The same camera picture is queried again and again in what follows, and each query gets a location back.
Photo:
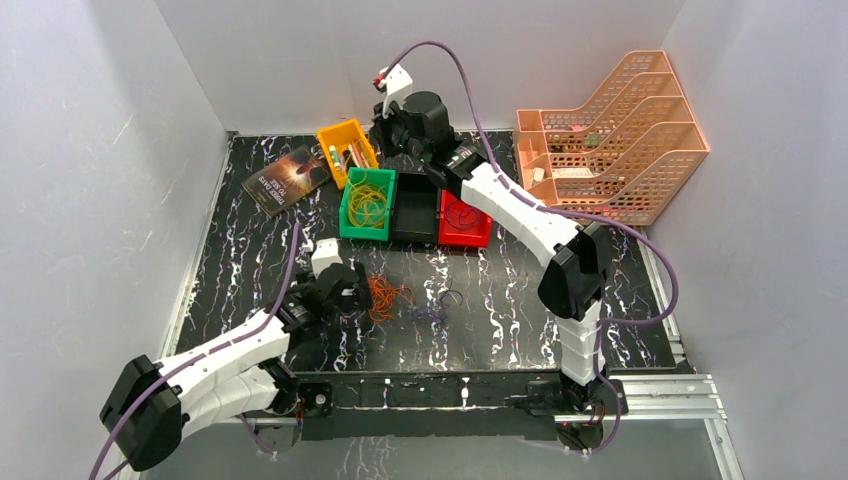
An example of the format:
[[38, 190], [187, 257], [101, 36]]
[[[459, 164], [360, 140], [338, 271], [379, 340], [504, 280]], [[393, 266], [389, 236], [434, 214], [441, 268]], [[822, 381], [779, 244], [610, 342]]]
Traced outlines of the green plastic bin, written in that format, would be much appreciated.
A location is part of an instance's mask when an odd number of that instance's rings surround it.
[[388, 241], [397, 172], [352, 168], [339, 207], [339, 236]]

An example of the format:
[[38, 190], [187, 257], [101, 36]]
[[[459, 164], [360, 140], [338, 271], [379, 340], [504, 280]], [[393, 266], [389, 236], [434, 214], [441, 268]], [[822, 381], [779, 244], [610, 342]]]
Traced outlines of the black plastic bin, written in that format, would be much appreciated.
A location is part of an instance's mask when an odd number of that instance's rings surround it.
[[419, 172], [398, 172], [392, 203], [389, 240], [436, 244], [440, 190]]

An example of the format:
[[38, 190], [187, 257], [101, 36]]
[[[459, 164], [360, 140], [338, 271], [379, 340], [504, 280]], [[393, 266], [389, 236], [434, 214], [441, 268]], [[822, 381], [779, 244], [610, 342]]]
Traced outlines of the red plastic bin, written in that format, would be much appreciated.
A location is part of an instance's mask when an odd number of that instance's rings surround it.
[[441, 191], [437, 235], [440, 245], [487, 248], [492, 226], [490, 216], [459, 200], [449, 191]]

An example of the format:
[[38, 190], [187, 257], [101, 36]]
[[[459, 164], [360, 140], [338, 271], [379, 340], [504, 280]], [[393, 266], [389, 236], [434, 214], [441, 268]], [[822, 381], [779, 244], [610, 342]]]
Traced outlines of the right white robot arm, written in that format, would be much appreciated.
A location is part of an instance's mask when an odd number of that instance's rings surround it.
[[597, 340], [613, 267], [609, 231], [548, 212], [491, 155], [459, 136], [433, 92], [375, 104], [369, 135], [385, 156], [419, 161], [437, 188], [491, 217], [535, 256], [544, 269], [537, 295], [555, 317], [562, 354], [558, 386], [528, 394], [527, 405], [590, 413], [603, 399]]

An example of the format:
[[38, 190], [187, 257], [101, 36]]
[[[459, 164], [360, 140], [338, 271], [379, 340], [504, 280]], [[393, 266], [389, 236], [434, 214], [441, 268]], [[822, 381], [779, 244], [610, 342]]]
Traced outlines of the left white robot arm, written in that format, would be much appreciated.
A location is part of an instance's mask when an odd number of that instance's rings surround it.
[[286, 416], [305, 407], [301, 381], [284, 364], [339, 314], [370, 308], [365, 267], [333, 263], [301, 272], [284, 296], [240, 326], [178, 355], [130, 360], [99, 419], [104, 450], [118, 447], [135, 471], [162, 463], [188, 436], [252, 411]]

